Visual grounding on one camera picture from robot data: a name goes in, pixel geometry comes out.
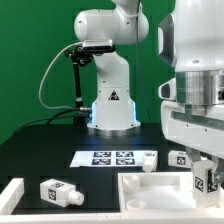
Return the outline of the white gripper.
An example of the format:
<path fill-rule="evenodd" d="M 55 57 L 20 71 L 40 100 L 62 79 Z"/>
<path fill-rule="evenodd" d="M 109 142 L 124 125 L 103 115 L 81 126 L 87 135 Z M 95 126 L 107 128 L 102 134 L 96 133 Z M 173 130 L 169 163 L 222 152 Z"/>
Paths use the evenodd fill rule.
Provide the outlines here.
<path fill-rule="evenodd" d="M 206 116 L 195 116 L 179 103 L 163 101 L 161 123 L 166 139 L 189 147 L 191 165 L 201 160 L 199 151 L 221 158 L 215 161 L 213 182 L 224 182 L 224 105 L 209 106 Z"/>

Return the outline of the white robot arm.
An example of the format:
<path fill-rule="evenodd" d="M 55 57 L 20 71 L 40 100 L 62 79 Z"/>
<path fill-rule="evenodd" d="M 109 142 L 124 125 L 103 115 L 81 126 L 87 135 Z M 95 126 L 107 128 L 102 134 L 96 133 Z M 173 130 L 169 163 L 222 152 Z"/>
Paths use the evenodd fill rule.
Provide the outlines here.
<path fill-rule="evenodd" d="M 140 0 L 111 0 L 113 10 L 87 10 L 76 17 L 80 51 L 97 69 L 97 98 L 88 127 L 102 132 L 138 127 L 129 95 L 129 64 L 115 47 L 146 38 L 149 22 Z M 175 0 L 158 26 L 158 55 L 175 77 L 158 89 L 166 139 L 184 145 L 192 161 L 213 157 L 211 177 L 224 182 L 224 0 Z"/>

